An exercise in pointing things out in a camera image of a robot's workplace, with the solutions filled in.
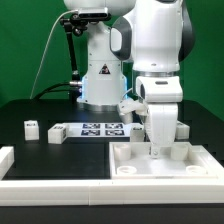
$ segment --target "white platform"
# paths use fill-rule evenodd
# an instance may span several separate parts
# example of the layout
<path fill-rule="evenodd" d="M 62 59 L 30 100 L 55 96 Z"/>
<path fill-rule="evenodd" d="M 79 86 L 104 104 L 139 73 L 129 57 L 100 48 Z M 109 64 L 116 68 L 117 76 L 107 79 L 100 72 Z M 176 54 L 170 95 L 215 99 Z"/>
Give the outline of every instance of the white platform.
<path fill-rule="evenodd" d="M 110 143 L 111 159 L 115 144 Z M 144 154 L 148 153 L 148 145 L 136 144 L 132 148 L 131 160 L 134 160 L 133 155 L 137 153 L 135 159 L 142 157 L 143 168 L 150 163 Z M 178 167 L 181 164 L 180 171 L 174 169 L 174 161 L 162 162 L 163 159 L 159 166 L 159 160 L 151 161 L 149 173 L 143 173 L 145 169 L 141 171 L 136 165 L 136 176 L 140 175 L 138 179 L 134 176 L 118 178 L 116 166 L 123 164 L 111 162 L 111 180 L 0 181 L 0 206 L 224 203 L 223 167 L 203 147 L 190 148 L 186 163 L 178 163 Z M 204 166 L 207 174 L 184 173 L 185 168 L 192 164 Z"/>

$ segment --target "white tray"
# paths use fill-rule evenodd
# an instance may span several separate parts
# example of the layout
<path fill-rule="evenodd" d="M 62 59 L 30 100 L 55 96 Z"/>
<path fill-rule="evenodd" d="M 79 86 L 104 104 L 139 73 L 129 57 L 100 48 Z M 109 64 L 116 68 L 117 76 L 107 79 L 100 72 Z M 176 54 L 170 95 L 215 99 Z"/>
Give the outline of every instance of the white tray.
<path fill-rule="evenodd" d="M 176 147 L 183 145 L 187 146 L 187 156 L 183 160 L 172 159 L 171 148 L 162 149 L 161 157 L 158 159 L 152 159 L 149 155 L 150 143 L 110 143 L 111 178 L 216 179 L 223 177 L 224 169 L 202 146 L 192 146 L 188 142 L 178 142 L 174 144 Z M 129 147 L 131 150 L 131 157 L 128 160 L 119 159 L 117 148 L 124 146 Z"/>

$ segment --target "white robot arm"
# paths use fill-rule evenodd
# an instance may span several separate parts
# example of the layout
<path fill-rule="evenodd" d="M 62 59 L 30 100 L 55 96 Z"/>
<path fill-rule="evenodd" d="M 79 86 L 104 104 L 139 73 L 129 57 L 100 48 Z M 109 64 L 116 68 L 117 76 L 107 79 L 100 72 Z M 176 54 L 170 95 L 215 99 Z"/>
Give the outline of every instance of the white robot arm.
<path fill-rule="evenodd" d="M 73 34 L 80 36 L 83 31 L 87 34 L 88 71 L 82 77 L 78 106 L 93 111 L 116 111 L 127 90 L 127 81 L 121 71 L 121 61 L 110 50 L 110 28 L 102 21 L 111 15 L 128 13 L 135 0 L 64 0 L 64 3 L 74 14 L 62 24 L 69 20 Z"/>
<path fill-rule="evenodd" d="M 187 19 L 188 27 L 184 27 L 184 19 Z M 137 0 L 134 9 L 120 17 L 111 31 L 112 52 L 120 60 L 134 63 L 133 93 L 145 106 L 146 115 L 142 121 L 151 141 L 152 158 L 159 158 L 160 149 L 170 147 L 174 142 L 177 102 L 183 95 L 179 77 L 175 74 L 180 69 L 179 61 L 183 59 L 180 55 L 185 53 L 186 56 L 193 47 L 193 41 L 185 46 L 190 50 L 182 46 L 183 35 L 189 35 L 189 30 L 192 34 L 189 24 L 182 0 Z M 125 119 L 127 107 L 128 119 Z M 135 110 L 130 102 L 122 101 L 118 105 L 124 121 L 131 121 L 130 108 Z"/>

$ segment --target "black cable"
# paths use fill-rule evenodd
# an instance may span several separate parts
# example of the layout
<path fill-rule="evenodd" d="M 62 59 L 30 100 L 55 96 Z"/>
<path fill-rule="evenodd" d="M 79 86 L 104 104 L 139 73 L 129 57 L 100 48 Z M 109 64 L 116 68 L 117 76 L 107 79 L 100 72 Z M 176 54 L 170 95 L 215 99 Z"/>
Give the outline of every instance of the black cable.
<path fill-rule="evenodd" d="M 69 86 L 69 82 L 62 82 L 62 83 L 58 83 L 55 84 L 53 86 L 50 86 L 48 88 L 46 88 L 45 90 L 43 90 L 42 92 L 38 93 L 33 99 L 37 100 L 40 99 L 44 94 L 49 93 L 49 92 L 59 92 L 60 90 L 54 90 L 55 88 L 61 87 L 61 86 Z"/>

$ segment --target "white block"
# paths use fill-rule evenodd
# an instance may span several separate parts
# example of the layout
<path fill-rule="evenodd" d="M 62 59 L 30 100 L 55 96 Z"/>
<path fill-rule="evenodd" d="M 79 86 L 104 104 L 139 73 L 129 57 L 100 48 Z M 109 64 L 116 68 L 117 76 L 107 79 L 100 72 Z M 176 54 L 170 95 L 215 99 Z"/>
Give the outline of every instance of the white block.
<path fill-rule="evenodd" d="M 67 138 L 68 125 L 55 124 L 48 130 L 48 143 L 49 144 L 62 144 Z"/>
<path fill-rule="evenodd" d="M 144 126 L 138 123 L 132 124 L 130 142 L 143 142 L 145 137 Z"/>
<path fill-rule="evenodd" d="M 2 147 L 0 149 L 0 180 L 8 172 L 14 163 L 14 148 L 12 146 Z"/>
<path fill-rule="evenodd" d="M 177 121 L 176 139 L 189 139 L 190 127 Z"/>
<path fill-rule="evenodd" d="M 39 126 L 37 121 L 24 121 L 25 140 L 39 140 Z"/>

